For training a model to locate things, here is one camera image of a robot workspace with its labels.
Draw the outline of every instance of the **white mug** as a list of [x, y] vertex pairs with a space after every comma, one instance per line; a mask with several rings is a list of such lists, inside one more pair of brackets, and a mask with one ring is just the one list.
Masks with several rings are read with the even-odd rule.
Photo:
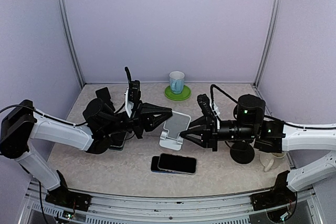
[[170, 89], [174, 94], [181, 94], [184, 88], [184, 73], [174, 71], [169, 74]]
[[260, 153], [260, 162], [265, 167], [264, 172], [268, 172], [270, 169], [275, 169], [279, 167], [283, 158], [285, 157], [286, 152], [282, 153]]

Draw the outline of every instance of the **smartphone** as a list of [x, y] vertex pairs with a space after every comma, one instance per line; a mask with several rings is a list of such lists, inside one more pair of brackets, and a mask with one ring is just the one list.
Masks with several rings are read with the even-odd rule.
[[193, 157], [183, 157], [162, 153], [157, 167], [168, 172], [178, 172], [183, 174], [196, 173], [197, 159]]
[[159, 158], [160, 158], [159, 156], [152, 157], [151, 171], [154, 173], [174, 173], [174, 172], [168, 172], [166, 170], [160, 170], [158, 168]]

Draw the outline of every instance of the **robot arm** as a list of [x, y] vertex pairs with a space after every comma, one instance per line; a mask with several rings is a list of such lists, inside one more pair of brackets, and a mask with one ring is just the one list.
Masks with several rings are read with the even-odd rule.
[[295, 201], [296, 191], [336, 174], [336, 127], [334, 124], [301, 125], [281, 120], [265, 121], [265, 102], [253, 95], [243, 95], [237, 101], [237, 120], [221, 121], [205, 95], [197, 97], [203, 116], [190, 123], [180, 136], [203, 148], [217, 151], [218, 141], [233, 142], [230, 155], [236, 162], [247, 164], [254, 159], [254, 148], [268, 153], [293, 150], [330, 150], [321, 159], [302, 168], [278, 175], [274, 187], [251, 196], [255, 210]]
[[142, 138], [143, 131], [153, 131], [172, 116], [170, 108], [164, 108], [140, 100], [140, 82], [129, 80], [126, 92], [125, 112], [115, 113], [107, 88], [96, 91], [83, 112], [87, 125], [76, 125], [54, 118], [33, 107], [33, 102], [24, 100], [2, 121], [0, 152], [14, 159], [25, 171], [37, 178], [48, 190], [46, 201], [55, 205], [87, 211], [91, 196], [68, 190], [63, 175], [54, 170], [35, 150], [30, 138], [48, 140], [69, 145], [91, 154], [105, 152], [115, 141], [116, 135], [134, 132]]
[[305, 187], [336, 174], [336, 130], [306, 130], [304, 128], [333, 128], [334, 124], [297, 125], [295, 128], [285, 125], [282, 150], [331, 150], [324, 157], [302, 168], [291, 170], [287, 175], [287, 187], [291, 191], [300, 191]]

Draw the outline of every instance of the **black circular base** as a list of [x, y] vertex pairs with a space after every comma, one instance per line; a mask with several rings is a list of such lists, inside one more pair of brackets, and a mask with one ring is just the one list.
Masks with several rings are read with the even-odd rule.
[[230, 155], [237, 163], [246, 165], [254, 159], [254, 149], [246, 142], [236, 142], [231, 146]]

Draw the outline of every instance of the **blue mug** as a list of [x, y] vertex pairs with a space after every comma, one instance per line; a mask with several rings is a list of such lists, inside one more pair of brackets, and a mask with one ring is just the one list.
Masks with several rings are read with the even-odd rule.
[[181, 94], [184, 88], [184, 73], [174, 71], [169, 74], [170, 89], [174, 94]]

